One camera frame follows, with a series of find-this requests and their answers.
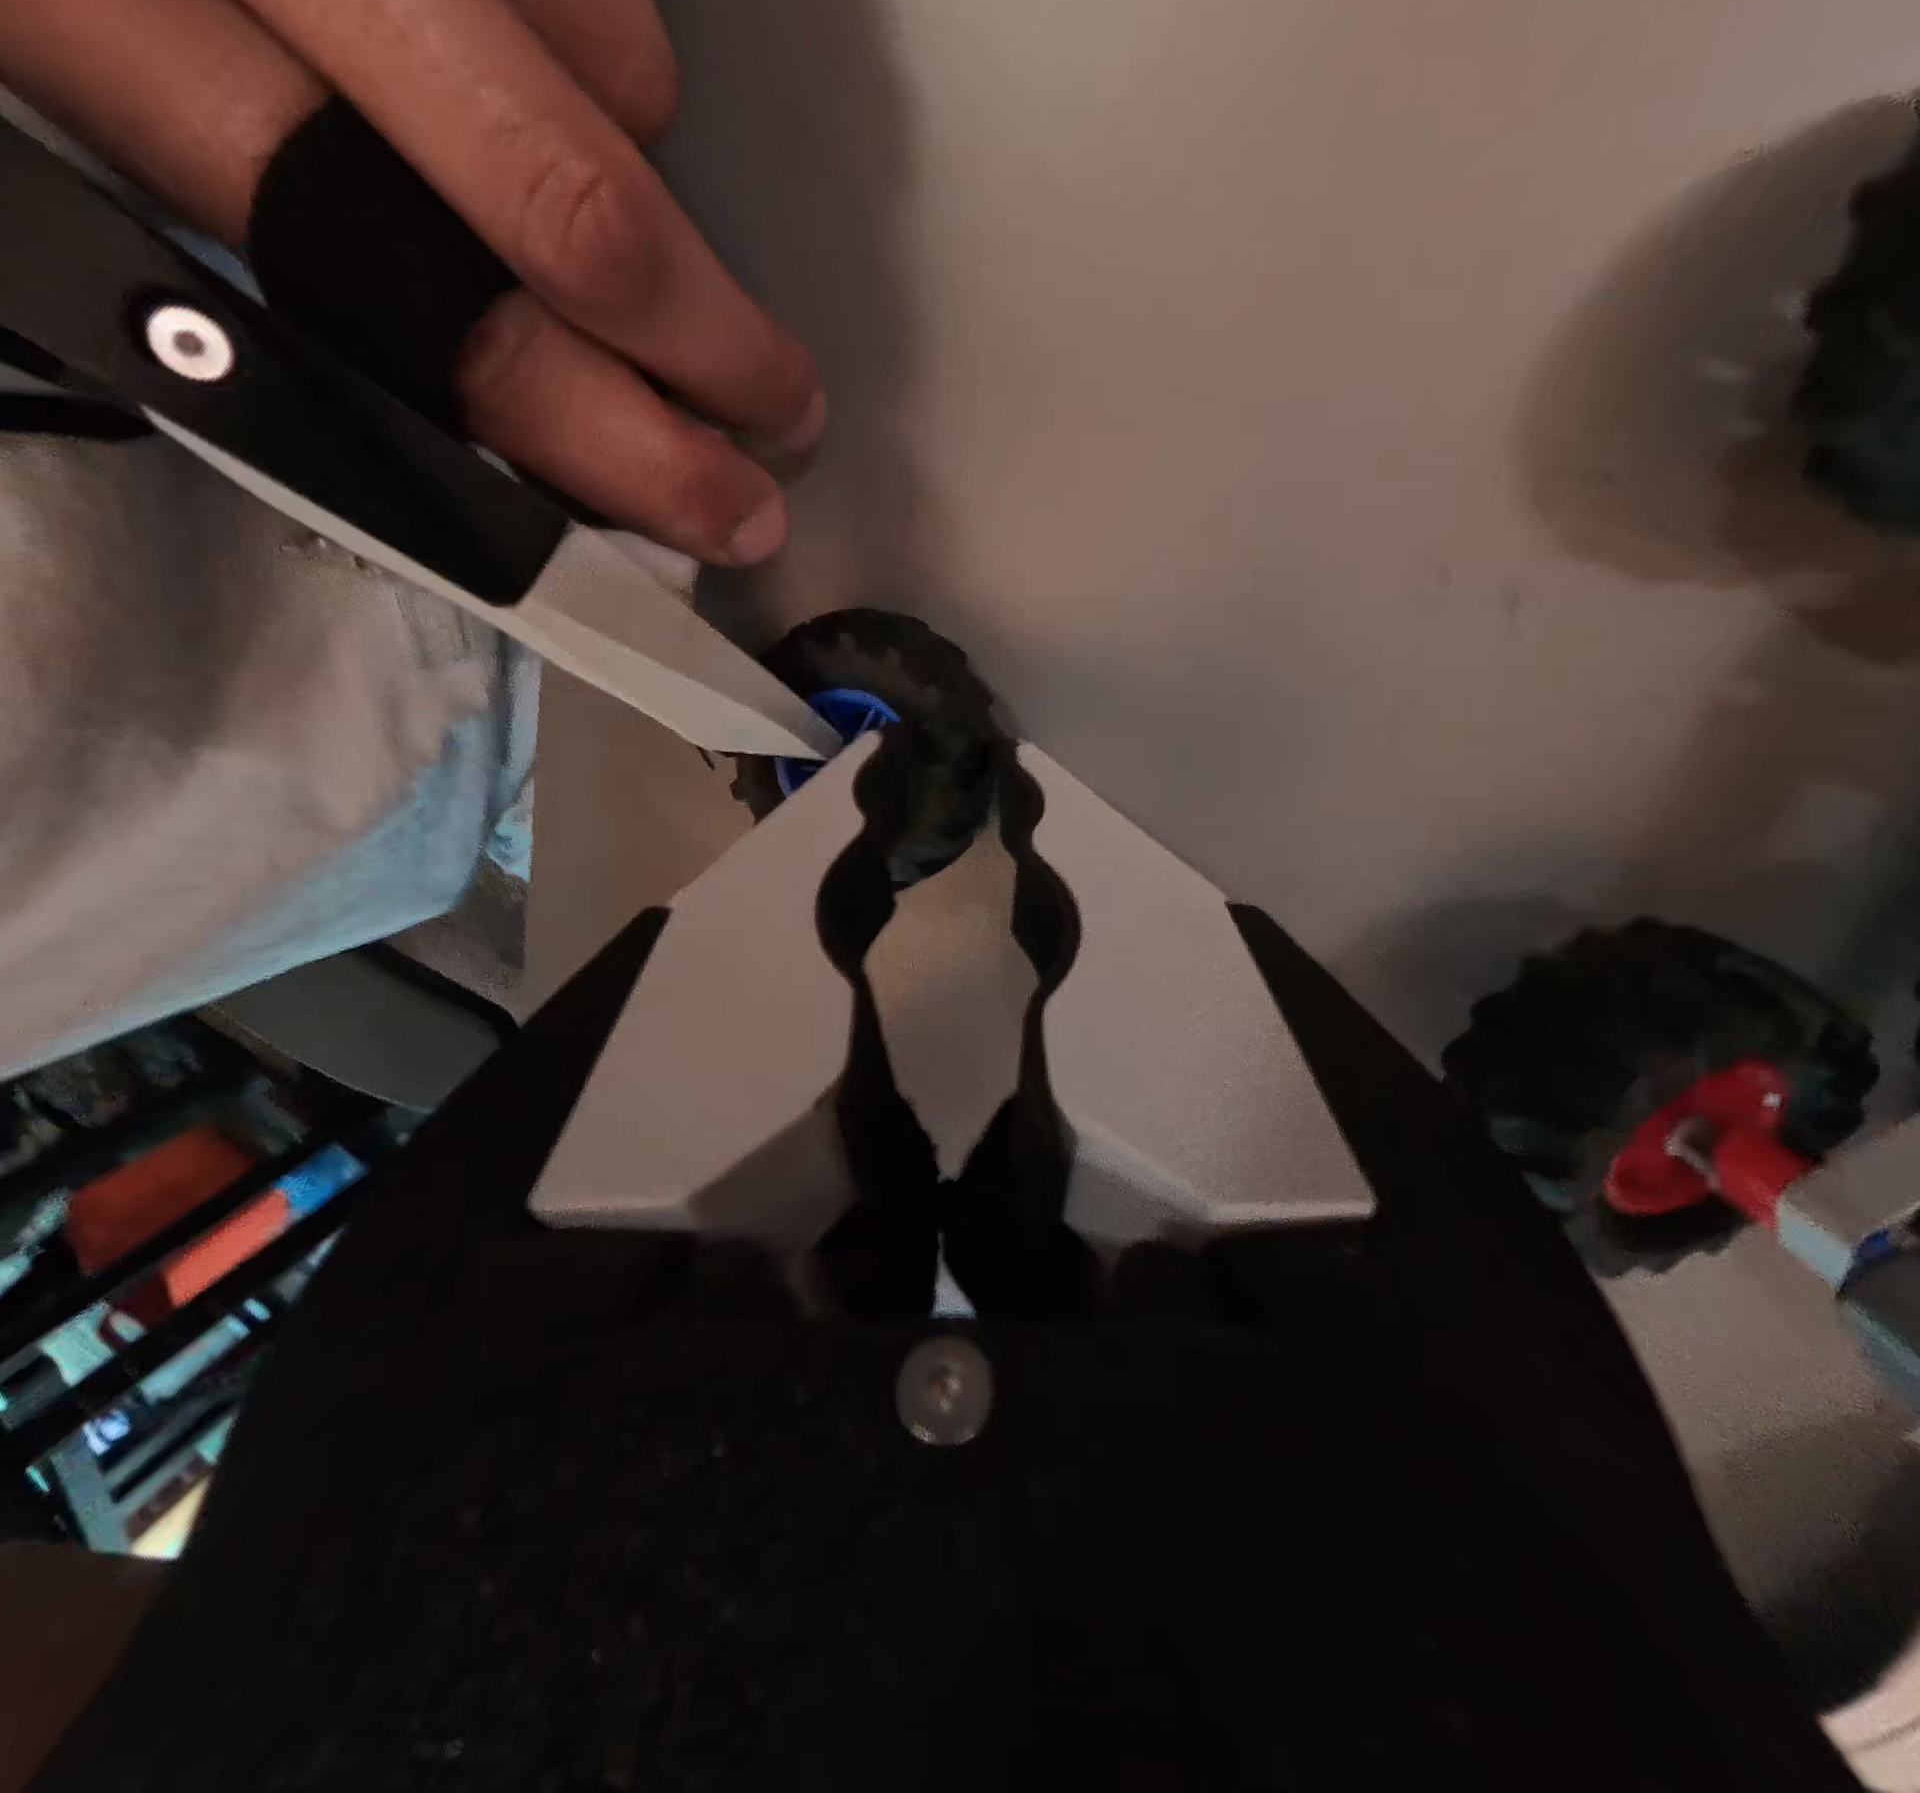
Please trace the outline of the shelf with colourful boxes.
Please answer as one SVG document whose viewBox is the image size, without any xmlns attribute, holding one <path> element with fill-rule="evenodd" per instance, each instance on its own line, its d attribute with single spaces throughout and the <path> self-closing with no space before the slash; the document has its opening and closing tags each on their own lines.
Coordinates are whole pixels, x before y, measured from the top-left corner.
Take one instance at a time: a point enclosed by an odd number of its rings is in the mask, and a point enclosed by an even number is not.
<svg viewBox="0 0 1920 1793">
<path fill-rule="evenodd" d="M 369 1183 L 515 1035 L 378 1097 L 181 1016 L 5 1081 L 5 1543 L 173 1559 Z"/>
</svg>

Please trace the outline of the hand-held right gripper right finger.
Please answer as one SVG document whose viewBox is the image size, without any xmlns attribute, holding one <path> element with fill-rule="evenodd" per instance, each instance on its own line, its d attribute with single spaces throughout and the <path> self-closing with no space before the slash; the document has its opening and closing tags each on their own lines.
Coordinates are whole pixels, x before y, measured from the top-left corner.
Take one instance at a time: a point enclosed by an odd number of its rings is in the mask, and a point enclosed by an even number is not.
<svg viewBox="0 0 1920 1793">
<path fill-rule="evenodd" d="M 1038 861 L 1079 918 L 1044 1001 L 1066 1222 L 1109 1251 L 1359 1224 L 1376 1193 L 1225 896 L 1044 750 Z"/>
</svg>

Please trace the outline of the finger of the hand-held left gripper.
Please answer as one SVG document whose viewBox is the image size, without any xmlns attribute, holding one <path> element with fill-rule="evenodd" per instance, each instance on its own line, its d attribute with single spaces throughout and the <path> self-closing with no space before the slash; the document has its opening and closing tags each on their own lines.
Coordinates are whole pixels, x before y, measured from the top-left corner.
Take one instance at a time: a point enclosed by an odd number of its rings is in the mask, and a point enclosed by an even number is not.
<svg viewBox="0 0 1920 1793">
<path fill-rule="evenodd" d="M 801 699 L 604 533 L 566 527 L 532 590 L 491 604 L 182 425 L 155 412 L 148 422 L 310 535 L 492 626 L 694 749 L 829 762 L 844 747 Z"/>
</svg>

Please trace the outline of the black lego truck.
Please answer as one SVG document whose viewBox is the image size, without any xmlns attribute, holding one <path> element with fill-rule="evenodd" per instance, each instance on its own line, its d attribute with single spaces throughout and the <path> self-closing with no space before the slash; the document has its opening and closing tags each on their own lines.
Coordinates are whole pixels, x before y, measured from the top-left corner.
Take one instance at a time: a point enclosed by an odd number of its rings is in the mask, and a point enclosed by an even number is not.
<svg viewBox="0 0 1920 1793">
<path fill-rule="evenodd" d="M 1748 590 L 1760 641 L 1680 735 L 1605 916 L 1525 953 L 1447 1081 L 1600 1278 L 1720 1253 L 1709 1147 L 1737 1070 L 1826 1164 L 1916 984 L 1916 92 L 1685 198 L 1533 383 L 1527 489 L 1576 558 Z"/>
</svg>

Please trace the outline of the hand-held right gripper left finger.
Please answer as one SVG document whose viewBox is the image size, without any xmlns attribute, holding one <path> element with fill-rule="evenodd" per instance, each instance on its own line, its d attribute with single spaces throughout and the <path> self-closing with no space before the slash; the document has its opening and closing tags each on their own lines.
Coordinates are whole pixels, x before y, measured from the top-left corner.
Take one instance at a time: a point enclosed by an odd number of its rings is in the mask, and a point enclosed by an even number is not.
<svg viewBox="0 0 1920 1793">
<path fill-rule="evenodd" d="M 665 926 L 528 1196 L 552 1231 L 819 1239 L 851 1204 L 829 1102 L 854 996 L 819 933 L 867 830 L 859 741 L 666 906 Z"/>
</svg>

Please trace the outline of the black toy wheel blue rim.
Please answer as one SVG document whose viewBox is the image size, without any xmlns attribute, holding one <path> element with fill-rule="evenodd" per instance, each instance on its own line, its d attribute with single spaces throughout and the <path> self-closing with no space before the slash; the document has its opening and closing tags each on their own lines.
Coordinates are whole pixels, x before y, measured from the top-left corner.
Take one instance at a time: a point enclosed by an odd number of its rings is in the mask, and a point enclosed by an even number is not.
<svg viewBox="0 0 1920 1793">
<path fill-rule="evenodd" d="M 995 699 L 967 653 L 920 620 L 878 609 L 815 616 L 783 635 L 765 669 L 851 743 L 900 726 L 915 750 L 915 803 L 890 858 L 912 890 L 953 866 L 995 812 Z"/>
</svg>

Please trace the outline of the person's left hand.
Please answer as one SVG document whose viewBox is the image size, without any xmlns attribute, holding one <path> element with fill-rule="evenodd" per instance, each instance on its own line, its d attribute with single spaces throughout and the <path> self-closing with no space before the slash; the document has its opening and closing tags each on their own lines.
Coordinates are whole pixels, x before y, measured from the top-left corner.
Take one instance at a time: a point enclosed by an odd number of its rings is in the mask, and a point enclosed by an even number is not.
<svg viewBox="0 0 1920 1793">
<path fill-rule="evenodd" d="M 429 357 L 453 425 L 689 559 L 780 556 L 826 395 L 649 157 L 681 87 L 655 0 L 5 0 L 3 53 L 21 103 L 232 248 L 349 103 L 507 274 Z"/>
</svg>

